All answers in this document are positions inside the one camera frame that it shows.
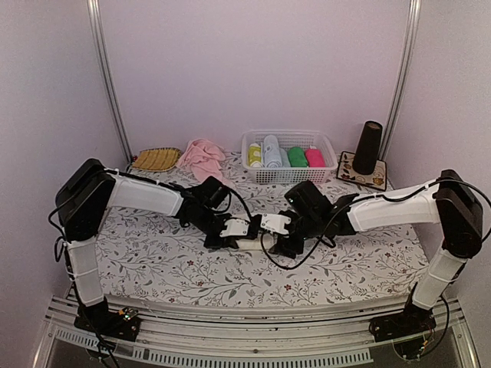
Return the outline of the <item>cream white towel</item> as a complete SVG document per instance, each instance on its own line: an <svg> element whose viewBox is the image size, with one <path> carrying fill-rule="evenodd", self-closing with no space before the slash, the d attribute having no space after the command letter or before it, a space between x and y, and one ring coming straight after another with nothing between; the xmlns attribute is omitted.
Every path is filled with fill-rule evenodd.
<svg viewBox="0 0 491 368"><path fill-rule="evenodd" d="M242 251L261 251L262 248L269 250L275 245L275 239L269 236L265 236L262 240L256 239L238 239L237 245Z"/></svg>

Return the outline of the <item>pink towel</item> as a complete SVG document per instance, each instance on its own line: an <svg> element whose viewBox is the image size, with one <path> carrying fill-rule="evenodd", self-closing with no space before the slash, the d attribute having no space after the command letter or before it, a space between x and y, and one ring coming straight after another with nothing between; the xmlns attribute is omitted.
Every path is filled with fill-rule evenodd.
<svg viewBox="0 0 491 368"><path fill-rule="evenodd" d="M212 176L222 184L234 189L235 184L222 173L221 163L225 159L222 147L206 139L196 139L188 142L176 167L191 172L199 182L204 182Z"/></svg>

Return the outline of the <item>white plastic basket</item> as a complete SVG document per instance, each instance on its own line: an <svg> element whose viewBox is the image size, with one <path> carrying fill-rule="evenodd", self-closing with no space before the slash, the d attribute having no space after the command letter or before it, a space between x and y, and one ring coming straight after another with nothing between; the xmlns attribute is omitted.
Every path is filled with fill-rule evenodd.
<svg viewBox="0 0 491 368"><path fill-rule="evenodd" d="M251 167L248 165L249 146L253 143L260 144L268 135L278 139L281 148L288 151L293 146L307 150L312 146L321 151L324 167ZM331 141L325 133L314 130L250 130L242 135L242 166L247 171L249 178L256 184L293 184L304 180L313 183L324 183L330 172L338 168L338 159Z"/></svg>

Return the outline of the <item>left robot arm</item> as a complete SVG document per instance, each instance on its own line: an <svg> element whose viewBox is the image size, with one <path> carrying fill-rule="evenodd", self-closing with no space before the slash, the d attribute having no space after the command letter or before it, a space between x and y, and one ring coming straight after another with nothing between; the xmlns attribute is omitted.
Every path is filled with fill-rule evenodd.
<svg viewBox="0 0 491 368"><path fill-rule="evenodd" d="M205 235L218 236L227 214L220 208L233 196L232 188L214 177L196 186L159 182L86 160L58 190L48 223L64 243L68 275L85 321L98 333L114 326L101 282L101 233L119 214L153 214L192 226Z"/></svg>

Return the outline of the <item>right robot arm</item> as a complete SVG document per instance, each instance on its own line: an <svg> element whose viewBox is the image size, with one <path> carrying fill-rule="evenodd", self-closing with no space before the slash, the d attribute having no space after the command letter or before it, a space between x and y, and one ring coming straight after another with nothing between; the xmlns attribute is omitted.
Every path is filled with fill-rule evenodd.
<svg viewBox="0 0 491 368"><path fill-rule="evenodd" d="M419 327L435 327L434 305L490 236L483 231L481 201L485 198L485 194L451 169L420 186L388 193L343 195L335 202L330 202L313 183L301 182L285 194L292 207L286 213L291 221L287 232L277 236L266 254L295 258L303 252L305 240L311 238L332 248L336 237L373 228L439 224L443 232L441 248L414 285L404 309L370 322L373 333L394 328L403 334L413 334Z"/></svg>

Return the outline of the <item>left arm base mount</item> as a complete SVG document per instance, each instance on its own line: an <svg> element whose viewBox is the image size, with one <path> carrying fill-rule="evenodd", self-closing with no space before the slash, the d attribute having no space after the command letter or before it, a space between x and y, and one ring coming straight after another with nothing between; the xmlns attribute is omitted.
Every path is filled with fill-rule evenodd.
<svg viewBox="0 0 491 368"><path fill-rule="evenodd" d="M106 304L79 307L74 321L78 329L130 342L136 341L140 324L137 309L125 307L119 311L110 311Z"/></svg>

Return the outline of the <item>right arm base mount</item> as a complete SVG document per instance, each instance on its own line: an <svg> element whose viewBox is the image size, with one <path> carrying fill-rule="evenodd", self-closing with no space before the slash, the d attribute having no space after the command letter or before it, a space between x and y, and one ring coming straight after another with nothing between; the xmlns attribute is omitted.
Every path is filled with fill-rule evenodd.
<svg viewBox="0 0 491 368"><path fill-rule="evenodd" d="M376 342L382 342L429 332L436 326L431 310L416 309L374 317L369 322L368 331Z"/></svg>

